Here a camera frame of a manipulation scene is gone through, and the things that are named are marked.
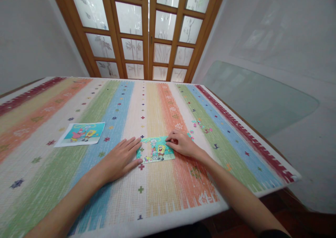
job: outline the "table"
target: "table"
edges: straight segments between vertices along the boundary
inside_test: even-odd
[[[121,139],[133,136],[183,130],[258,197],[301,178],[201,85],[49,77],[0,103],[1,237],[28,232]],[[69,123],[92,122],[106,123],[98,144],[54,148]],[[101,188],[69,235],[142,237],[227,209],[206,170],[175,153]]]

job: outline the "paper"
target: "paper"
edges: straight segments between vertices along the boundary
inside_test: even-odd
[[[96,144],[101,137],[104,127],[105,122],[70,123],[65,133],[56,143],[55,148]]]
[[[136,158],[141,158],[144,163],[175,159],[174,150],[166,145],[167,137],[143,138],[142,146],[136,152]]]

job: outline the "forearm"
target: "forearm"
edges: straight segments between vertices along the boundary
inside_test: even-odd
[[[71,191],[25,237],[66,237],[71,226],[101,184],[84,175]]]
[[[288,232],[265,205],[233,175],[217,164],[208,154],[198,160],[205,166],[227,203],[258,234],[264,230],[278,229]]]

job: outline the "yellow stripe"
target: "yellow stripe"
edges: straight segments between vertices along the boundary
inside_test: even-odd
[[[147,129],[148,137],[160,137],[168,135],[163,114],[160,108],[160,97],[155,83],[147,83]],[[181,210],[180,198],[176,193],[176,185],[173,174],[173,160],[148,164],[147,175],[147,217],[163,215],[168,211]]]
[[[65,79],[60,83],[50,87],[48,90],[42,92],[36,97],[28,100],[19,107],[13,109],[11,112],[4,114],[0,117],[0,134],[6,132],[20,121],[24,120],[29,114],[33,113],[48,100],[56,97],[64,89],[68,88],[76,78]]]

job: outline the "white wall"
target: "white wall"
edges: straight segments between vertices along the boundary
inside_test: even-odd
[[[0,94],[46,76],[89,76],[51,4],[55,0],[0,0]]]
[[[289,188],[306,206],[328,213],[336,213],[335,17],[336,0],[224,0],[193,79],[201,83],[221,60],[318,99],[315,112],[268,140],[303,176]]]

